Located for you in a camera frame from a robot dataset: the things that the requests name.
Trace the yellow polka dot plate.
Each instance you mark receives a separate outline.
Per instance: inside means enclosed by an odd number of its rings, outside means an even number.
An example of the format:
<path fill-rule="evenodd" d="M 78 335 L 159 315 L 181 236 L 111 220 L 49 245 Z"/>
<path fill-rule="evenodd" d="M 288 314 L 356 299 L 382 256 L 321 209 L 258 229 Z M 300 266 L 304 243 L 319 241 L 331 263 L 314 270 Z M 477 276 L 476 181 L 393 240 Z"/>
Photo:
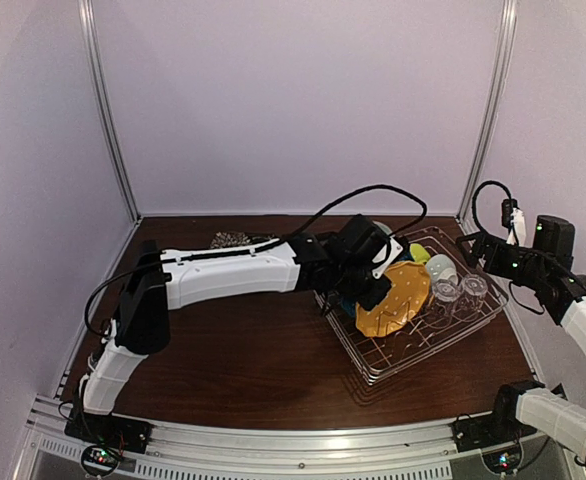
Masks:
<path fill-rule="evenodd" d="M 424 264 L 398 262 L 385 272 L 391 288 L 371 311 L 356 308 L 356 328 L 365 337 L 382 338 L 402 329 L 421 310 L 430 293 L 431 277 Z"/>

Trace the black square floral plate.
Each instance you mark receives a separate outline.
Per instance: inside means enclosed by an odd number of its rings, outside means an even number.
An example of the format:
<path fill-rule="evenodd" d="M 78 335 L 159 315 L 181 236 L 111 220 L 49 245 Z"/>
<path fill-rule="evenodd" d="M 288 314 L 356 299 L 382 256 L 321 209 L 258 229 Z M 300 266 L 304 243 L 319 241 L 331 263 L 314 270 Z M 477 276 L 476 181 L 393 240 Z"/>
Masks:
<path fill-rule="evenodd" d="M 237 231 L 221 231 L 214 234 L 209 248 L 223 249 L 243 247 L 272 241 L 276 238 L 272 234 L 247 233 Z"/>

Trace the blue polka dot plate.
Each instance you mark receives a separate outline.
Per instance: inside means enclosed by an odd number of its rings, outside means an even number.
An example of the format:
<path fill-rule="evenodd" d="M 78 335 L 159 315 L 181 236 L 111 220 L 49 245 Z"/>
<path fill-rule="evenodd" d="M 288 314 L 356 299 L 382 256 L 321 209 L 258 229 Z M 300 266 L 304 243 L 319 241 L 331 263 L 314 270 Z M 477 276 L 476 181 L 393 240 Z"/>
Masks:
<path fill-rule="evenodd" d="M 357 303 L 355 300 L 349 299 L 347 297 L 341 297 L 339 299 L 339 305 L 344 313 L 350 318 L 355 318 L 357 316 Z"/>

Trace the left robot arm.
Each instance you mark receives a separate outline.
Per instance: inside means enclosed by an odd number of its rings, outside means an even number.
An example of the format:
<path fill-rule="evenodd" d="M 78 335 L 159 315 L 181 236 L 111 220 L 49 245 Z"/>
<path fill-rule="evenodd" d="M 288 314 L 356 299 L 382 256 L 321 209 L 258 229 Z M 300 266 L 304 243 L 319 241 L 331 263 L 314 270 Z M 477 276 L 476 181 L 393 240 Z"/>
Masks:
<path fill-rule="evenodd" d="M 199 302 L 254 293 L 336 292 L 365 310 L 391 289 L 386 272 L 405 244 L 358 214 L 338 232 L 300 228 L 282 238 L 220 249 L 159 250 L 145 245 L 123 281 L 119 303 L 101 345 L 77 387 L 79 429 L 96 444 L 117 433 L 112 413 L 135 369 L 170 342 L 170 313 Z"/>

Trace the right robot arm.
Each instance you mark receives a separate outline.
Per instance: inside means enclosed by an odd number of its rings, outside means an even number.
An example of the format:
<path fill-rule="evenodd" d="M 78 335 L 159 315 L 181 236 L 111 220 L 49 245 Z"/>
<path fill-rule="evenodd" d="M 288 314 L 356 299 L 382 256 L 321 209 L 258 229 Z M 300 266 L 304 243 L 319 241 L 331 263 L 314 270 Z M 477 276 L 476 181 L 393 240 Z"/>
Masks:
<path fill-rule="evenodd" d="M 586 275 L 572 272 L 575 227 L 569 221 L 540 215 L 533 244 L 520 246 L 486 231 L 457 238 L 465 263 L 533 291 L 544 311 L 586 356 Z M 573 452 L 586 470 L 586 409 L 541 383 L 507 384 L 498 391 L 485 430 L 492 440 L 508 440 L 527 426 Z"/>

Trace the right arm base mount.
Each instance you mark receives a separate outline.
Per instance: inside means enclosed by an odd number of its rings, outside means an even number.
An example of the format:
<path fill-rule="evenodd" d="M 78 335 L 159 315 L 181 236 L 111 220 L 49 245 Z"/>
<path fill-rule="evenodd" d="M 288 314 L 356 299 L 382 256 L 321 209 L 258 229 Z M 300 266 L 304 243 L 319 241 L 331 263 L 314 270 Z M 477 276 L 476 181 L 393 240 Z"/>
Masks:
<path fill-rule="evenodd" d="M 537 430 L 517 421 L 498 421 L 491 413 L 472 417 L 460 415 L 451 424 L 453 440 L 459 453 L 516 443 Z"/>

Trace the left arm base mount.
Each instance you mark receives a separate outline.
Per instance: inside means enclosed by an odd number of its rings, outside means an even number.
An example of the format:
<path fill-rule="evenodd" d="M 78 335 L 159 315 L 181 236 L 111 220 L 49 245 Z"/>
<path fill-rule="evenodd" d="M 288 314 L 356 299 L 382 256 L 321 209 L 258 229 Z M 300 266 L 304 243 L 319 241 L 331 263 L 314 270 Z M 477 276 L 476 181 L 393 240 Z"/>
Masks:
<path fill-rule="evenodd" d="M 149 422 L 117 415 L 76 413 L 66 422 L 64 433 L 91 444 L 144 454 L 150 439 Z"/>

